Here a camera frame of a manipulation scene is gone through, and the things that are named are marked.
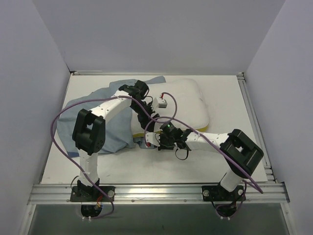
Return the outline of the grey-blue pillowcase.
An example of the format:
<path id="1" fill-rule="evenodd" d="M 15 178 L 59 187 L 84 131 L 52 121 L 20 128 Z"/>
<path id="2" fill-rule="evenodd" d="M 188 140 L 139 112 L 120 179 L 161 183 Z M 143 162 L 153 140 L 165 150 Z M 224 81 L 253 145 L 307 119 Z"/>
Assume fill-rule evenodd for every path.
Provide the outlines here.
<path id="1" fill-rule="evenodd" d="M 131 132 L 132 114 L 142 130 L 154 130 L 153 119 L 159 115 L 152 103 L 145 101 L 151 84 L 164 83 L 163 76 L 148 81 L 135 79 L 111 82 L 88 96 L 70 101 L 57 121 L 58 136 L 69 157 L 82 150 L 110 154 L 134 147 Z"/>

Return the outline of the white pillow yellow trim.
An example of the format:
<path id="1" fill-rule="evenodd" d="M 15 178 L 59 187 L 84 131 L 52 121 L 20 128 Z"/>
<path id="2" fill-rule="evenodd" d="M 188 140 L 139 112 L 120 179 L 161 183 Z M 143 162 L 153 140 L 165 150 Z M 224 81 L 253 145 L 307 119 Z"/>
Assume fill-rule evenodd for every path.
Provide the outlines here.
<path id="1" fill-rule="evenodd" d="M 180 78 L 173 81 L 165 81 L 164 76 L 158 76 L 144 81 L 149 86 L 149 96 L 160 97 L 162 92 L 170 93 L 176 100 L 178 110 L 175 118 L 188 124 L 198 131 L 206 131 L 209 126 L 208 102 L 200 90 L 200 86 L 193 79 Z M 165 95 L 167 101 L 165 109 L 158 109 L 160 116 L 172 117 L 175 111 L 173 99 Z M 137 114 L 132 111 L 131 132 L 133 138 L 143 137 L 144 127 L 141 128 Z"/>

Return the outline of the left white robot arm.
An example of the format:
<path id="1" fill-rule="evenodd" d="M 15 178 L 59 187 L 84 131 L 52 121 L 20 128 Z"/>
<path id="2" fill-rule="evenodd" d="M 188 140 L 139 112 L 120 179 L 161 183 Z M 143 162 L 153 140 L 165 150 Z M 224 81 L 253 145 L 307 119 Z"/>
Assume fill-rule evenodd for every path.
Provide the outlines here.
<path id="1" fill-rule="evenodd" d="M 79 152 L 79 164 L 82 169 L 77 181 L 77 190 L 87 201 L 94 201 L 99 195 L 99 177 L 97 174 L 98 152 L 106 140 L 106 124 L 124 109 L 130 107 L 137 113 L 138 121 L 145 128 L 149 117 L 156 118 L 157 108 L 164 101 L 159 97 L 146 102 L 148 85 L 136 81 L 131 85 L 122 85 L 108 101 L 90 109 L 79 111 L 74 126 L 72 139 Z"/>

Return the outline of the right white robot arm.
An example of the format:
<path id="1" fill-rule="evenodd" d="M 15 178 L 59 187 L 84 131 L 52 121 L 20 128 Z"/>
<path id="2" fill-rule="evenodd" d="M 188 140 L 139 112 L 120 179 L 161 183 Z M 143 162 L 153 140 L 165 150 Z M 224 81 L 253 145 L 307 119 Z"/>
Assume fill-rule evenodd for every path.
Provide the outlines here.
<path id="1" fill-rule="evenodd" d="M 240 129 L 214 134 L 200 132 L 191 127 L 181 130 L 169 122 L 161 126 L 159 134 L 154 134 L 153 144 L 159 149 L 216 151 L 221 154 L 229 165 L 229 170 L 217 187 L 217 195 L 222 200 L 230 199 L 236 186 L 246 180 L 249 180 L 248 185 L 263 193 L 253 180 L 252 174 L 262 160 L 264 152 Z"/>

